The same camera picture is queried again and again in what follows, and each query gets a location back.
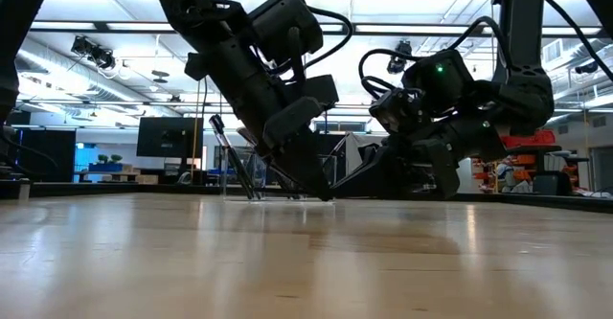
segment table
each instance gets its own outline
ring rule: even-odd
[[[122,175],[127,176],[127,181],[136,181],[136,176],[141,175],[134,171],[75,171],[75,175],[79,176],[79,182],[84,182],[87,174],[110,175],[113,181],[121,181]]]
[[[534,155],[536,171],[545,171],[545,155],[550,152],[560,151],[560,146],[525,146],[508,148],[508,155]]]

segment wooden floor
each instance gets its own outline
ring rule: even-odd
[[[613,318],[613,216],[182,194],[0,202],[0,318]]]

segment wall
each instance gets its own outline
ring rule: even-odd
[[[233,146],[243,147],[247,142],[237,133],[228,132],[228,139]],[[164,167],[164,158],[161,157],[137,157],[136,145],[138,142],[138,130],[119,130],[119,129],[78,129],[77,143],[92,143],[100,147],[96,152],[110,155],[112,153],[122,155],[125,163],[134,165],[138,168]],[[206,160],[204,168],[213,166],[215,160],[215,146],[219,145],[217,138],[211,131],[204,132],[202,140],[203,147],[206,147]]]
[[[607,116],[607,126],[603,127],[592,127],[585,122],[570,122],[564,125],[568,125],[568,133],[562,135],[557,133],[559,125],[551,127],[556,135],[556,143],[566,150],[576,150],[580,157],[590,157],[591,148],[613,146],[613,116]],[[595,190],[590,184],[590,167],[588,163],[579,164],[579,185]]]
[[[458,194],[480,194],[479,184],[482,184],[483,181],[472,178],[472,161],[466,158],[460,161],[458,166],[460,166],[457,169],[458,177],[460,178]]]

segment computer screen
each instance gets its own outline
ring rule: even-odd
[[[201,118],[141,118],[138,128],[137,156],[202,157],[203,119]]]

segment robotic arm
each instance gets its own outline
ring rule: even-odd
[[[18,93],[12,61],[42,1],[0,0],[0,24],[11,23],[0,44],[1,123]],[[611,34],[608,0],[588,1]],[[455,50],[462,40],[432,57],[409,59],[418,61],[404,73],[403,88],[384,91],[370,109],[390,137],[331,189],[310,147],[308,123],[332,108],[338,96],[331,76],[307,79],[309,63],[301,61],[305,52],[323,45],[313,14],[325,12],[303,0],[268,0],[248,14],[229,0],[160,2],[172,27],[196,50],[186,73],[195,80],[210,76],[255,137],[257,153],[324,200],[396,197],[432,183],[438,192],[452,195],[459,186],[460,160],[501,158],[506,151],[500,128],[530,134],[553,114],[551,82],[540,65],[543,0],[501,0],[501,28],[491,27],[500,44],[493,81],[473,80]],[[22,11],[17,20],[11,14],[15,6]],[[278,66],[268,67],[261,56]],[[294,77],[281,80],[279,73],[289,69]]]

